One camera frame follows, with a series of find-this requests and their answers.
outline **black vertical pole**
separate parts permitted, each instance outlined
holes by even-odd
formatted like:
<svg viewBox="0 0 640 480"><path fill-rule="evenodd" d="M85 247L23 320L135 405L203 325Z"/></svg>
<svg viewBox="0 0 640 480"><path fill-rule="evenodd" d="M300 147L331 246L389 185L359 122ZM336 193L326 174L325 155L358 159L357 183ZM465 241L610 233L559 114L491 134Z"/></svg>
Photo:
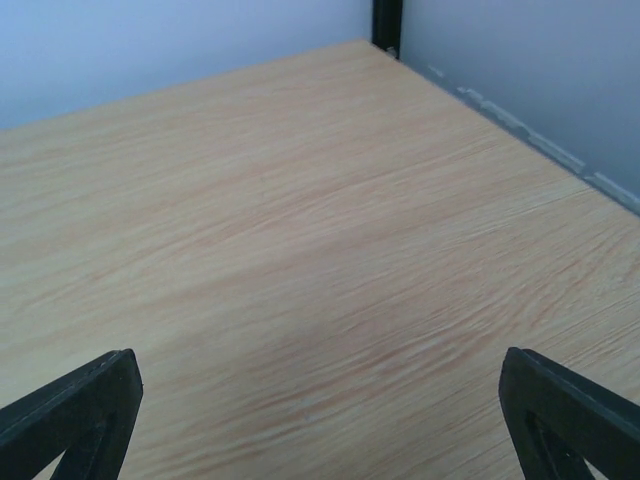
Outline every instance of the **black vertical pole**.
<svg viewBox="0 0 640 480"><path fill-rule="evenodd" d="M400 58L402 0L373 0L371 42L394 58Z"/></svg>

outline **wall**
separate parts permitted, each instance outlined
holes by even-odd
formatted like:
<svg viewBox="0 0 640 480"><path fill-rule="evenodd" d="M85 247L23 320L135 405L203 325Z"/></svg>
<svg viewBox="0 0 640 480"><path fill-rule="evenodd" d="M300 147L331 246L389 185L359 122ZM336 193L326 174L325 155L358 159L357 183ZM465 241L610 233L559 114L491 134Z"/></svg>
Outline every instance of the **wall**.
<svg viewBox="0 0 640 480"><path fill-rule="evenodd" d="M401 58L640 211L638 19L635 0L405 0Z"/></svg>
<svg viewBox="0 0 640 480"><path fill-rule="evenodd" d="M371 0L0 0L0 128L370 35Z"/></svg>

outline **wood grain pattern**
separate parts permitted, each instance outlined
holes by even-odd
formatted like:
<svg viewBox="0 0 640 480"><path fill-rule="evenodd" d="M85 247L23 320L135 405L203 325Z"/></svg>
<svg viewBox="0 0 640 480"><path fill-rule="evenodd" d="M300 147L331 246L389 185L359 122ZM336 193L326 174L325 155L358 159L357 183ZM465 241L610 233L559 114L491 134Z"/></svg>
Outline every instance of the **wood grain pattern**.
<svg viewBox="0 0 640 480"><path fill-rule="evenodd" d="M510 345L640 401L638 219L364 42L0 152L0 404L134 348L122 478L520 478Z"/></svg>

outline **desk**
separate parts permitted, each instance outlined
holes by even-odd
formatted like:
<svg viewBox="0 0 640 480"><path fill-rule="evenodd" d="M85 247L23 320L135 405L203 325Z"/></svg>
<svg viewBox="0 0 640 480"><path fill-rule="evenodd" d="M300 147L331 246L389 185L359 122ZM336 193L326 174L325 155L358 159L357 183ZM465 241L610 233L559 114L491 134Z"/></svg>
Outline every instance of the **desk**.
<svg viewBox="0 0 640 480"><path fill-rule="evenodd" d="M0 404L132 347L122 478L521 478L511 345L640 401L638 218L365 42L0 152Z"/></svg>

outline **wooden table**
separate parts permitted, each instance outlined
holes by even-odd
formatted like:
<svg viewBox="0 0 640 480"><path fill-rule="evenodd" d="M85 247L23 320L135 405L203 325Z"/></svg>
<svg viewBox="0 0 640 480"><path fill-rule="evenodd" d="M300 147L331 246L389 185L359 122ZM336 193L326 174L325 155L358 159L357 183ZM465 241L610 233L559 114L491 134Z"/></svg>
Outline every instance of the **wooden table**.
<svg viewBox="0 0 640 480"><path fill-rule="evenodd" d="M132 347L122 478L521 478L511 345L640 400L638 218L365 42L0 155L0 404Z"/></svg>

